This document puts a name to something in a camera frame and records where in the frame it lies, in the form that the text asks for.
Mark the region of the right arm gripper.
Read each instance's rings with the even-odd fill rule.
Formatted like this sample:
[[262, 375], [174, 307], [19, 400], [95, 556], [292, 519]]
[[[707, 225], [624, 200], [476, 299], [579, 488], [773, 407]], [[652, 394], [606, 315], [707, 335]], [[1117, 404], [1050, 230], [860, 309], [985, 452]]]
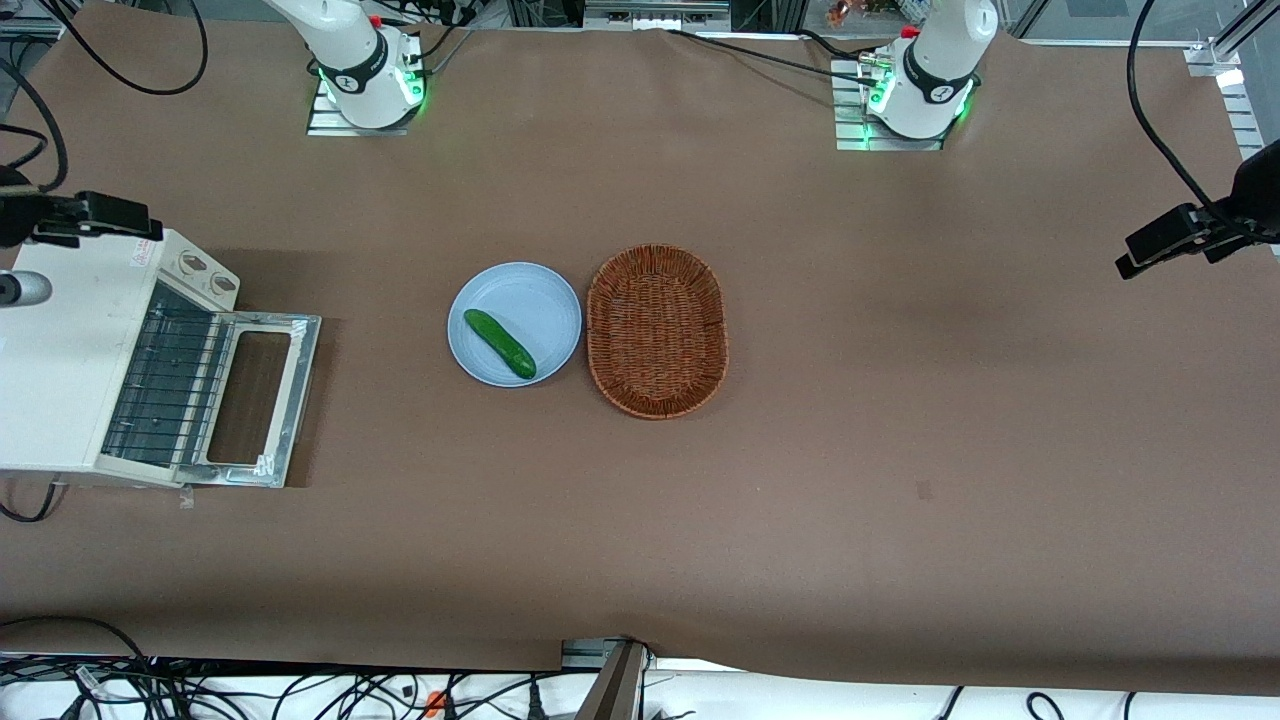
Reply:
[[164, 240], [164, 225], [151, 218], [146, 204], [93, 191], [44, 200], [44, 193], [10, 167], [1, 167], [0, 220], [1, 249], [24, 243], [33, 231], [36, 243], [56, 246], [79, 246], [82, 238], [104, 234]]

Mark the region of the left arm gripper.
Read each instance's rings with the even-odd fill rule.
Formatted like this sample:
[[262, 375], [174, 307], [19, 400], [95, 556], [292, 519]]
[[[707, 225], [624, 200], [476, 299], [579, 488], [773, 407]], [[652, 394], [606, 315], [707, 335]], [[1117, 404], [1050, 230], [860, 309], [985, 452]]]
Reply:
[[[1254, 234], [1277, 242], [1279, 232], [1279, 141], [1244, 160], [1228, 196], [1228, 215]], [[1251, 246], [1248, 238], [1230, 231], [1202, 208], [1178, 205], [1125, 238], [1126, 252], [1115, 266], [1124, 281], [1175, 258], [1201, 255], [1220, 263]]]

